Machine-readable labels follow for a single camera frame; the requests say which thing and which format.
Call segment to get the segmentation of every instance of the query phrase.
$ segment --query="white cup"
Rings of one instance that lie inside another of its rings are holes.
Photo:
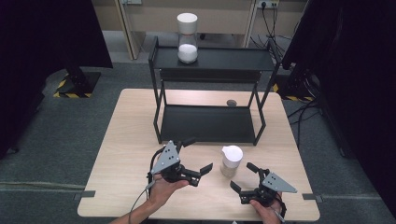
[[[225,176],[234,176],[236,168],[238,168],[242,158],[244,157],[244,152],[237,146],[223,147],[222,152],[223,158],[220,170]]]

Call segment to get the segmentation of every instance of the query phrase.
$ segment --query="forearm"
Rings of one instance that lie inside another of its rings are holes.
[[[131,215],[127,213],[124,216],[112,221],[111,224],[138,224],[145,220],[147,217],[149,217],[151,214],[155,213],[158,209],[159,207],[152,205],[150,201],[145,201],[134,211],[132,211]]]

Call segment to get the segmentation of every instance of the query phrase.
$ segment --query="human hand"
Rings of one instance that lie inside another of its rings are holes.
[[[250,200],[249,203],[254,207],[254,209],[256,209],[256,213],[262,218],[262,223],[264,224],[280,223],[280,219],[275,213],[275,211],[277,211],[280,214],[282,209],[278,200],[274,200],[274,203],[270,207],[264,207],[256,200]]]
[[[151,188],[148,201],[154,206],[155,210],[162,207],[172,194],[177,190],[189,185],[187,180],[180,180],[175,183],[169,183],[161,175],[153,177],[155,184]]]

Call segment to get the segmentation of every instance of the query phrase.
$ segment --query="jar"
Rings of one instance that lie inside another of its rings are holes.
[[[177,16],[177,56],[183,63],[193,63],[198,57],[197,21],[198,17],[192,13],[181,13]]]

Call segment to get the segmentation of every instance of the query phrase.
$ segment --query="person's right hand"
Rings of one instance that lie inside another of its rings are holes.
[[[279,224],[280,219],[277,217],[273,209],[275,209],[279,214],[281,212],[280,203],[274,200],[271,207],[264,207],[256,200],[250,200],[250,204],[256,209],[256,213],[262,218],[262,223],[264,224]]]

